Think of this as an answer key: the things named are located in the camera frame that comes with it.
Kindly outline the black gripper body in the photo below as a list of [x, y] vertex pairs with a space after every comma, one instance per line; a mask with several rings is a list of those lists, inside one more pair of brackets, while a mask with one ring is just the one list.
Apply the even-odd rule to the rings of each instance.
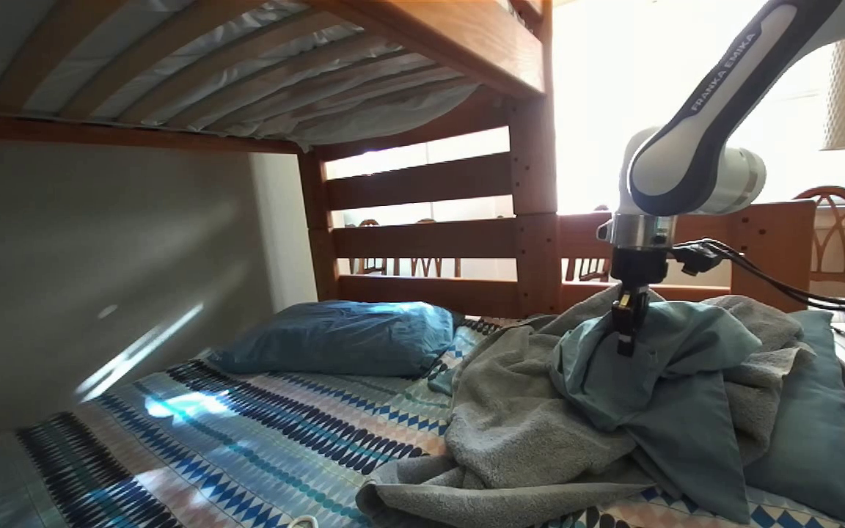
[[617, 250], [612, 278], [618, 294], [611, 307], [611, 322], [618, 335], [633, 335], [649, 310], [649, 287], [667, 278], [662, 250]]

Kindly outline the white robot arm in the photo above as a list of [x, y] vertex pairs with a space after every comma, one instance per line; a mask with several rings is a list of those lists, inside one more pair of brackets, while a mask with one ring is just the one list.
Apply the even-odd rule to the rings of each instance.
[[730, 213], [759, 196], [762, 161], [749, 149], [730, 149], [727, 137], [841, 4], [765, 0], [680, 109], [627, 140], [618, 209], [604, 227], [618, 281], [607, 322], [621, 354], [637, 348], [649, 287], [667, 278], [674, 219]]

